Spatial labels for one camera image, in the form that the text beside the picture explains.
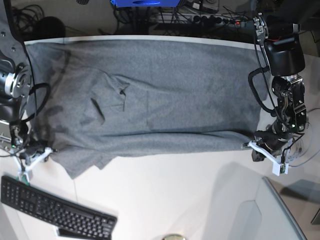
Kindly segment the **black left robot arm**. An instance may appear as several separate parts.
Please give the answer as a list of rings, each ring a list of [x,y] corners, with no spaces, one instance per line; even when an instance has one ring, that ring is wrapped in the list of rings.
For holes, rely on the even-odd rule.
[[[301,26],[320,9],[318,0],[284,0],[273,13],[264,14],[258,10],[258,2],[251,1],[251,15],[254,25],[253,42],[259,47],[265,66],[248,75],[250,89],[260,107],[275,118],[265,131],[254,133],[257,149],[252,151],[255,162],[263,161],[268,154],[280,157],[285,162],[285,154],[290,149],[286,144],[293,136],[302,136],[307,123],[305,107],[305,87],[299,75],[305,67],[299,32]],[[257,74],[270,72],[273,79],[267,85],[270,97],[276,96],[273,108],[266,107],[259,97],[253,79]]]

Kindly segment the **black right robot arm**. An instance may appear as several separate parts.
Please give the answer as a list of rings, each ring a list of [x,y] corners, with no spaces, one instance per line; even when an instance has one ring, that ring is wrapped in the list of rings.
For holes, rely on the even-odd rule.
[[[51,148],[34,138],[33,126],[51,93],[47,83],[35,83],[29,55],[13,17],[9,0],[0,2],[0,147],[8,157],[30,165]]]

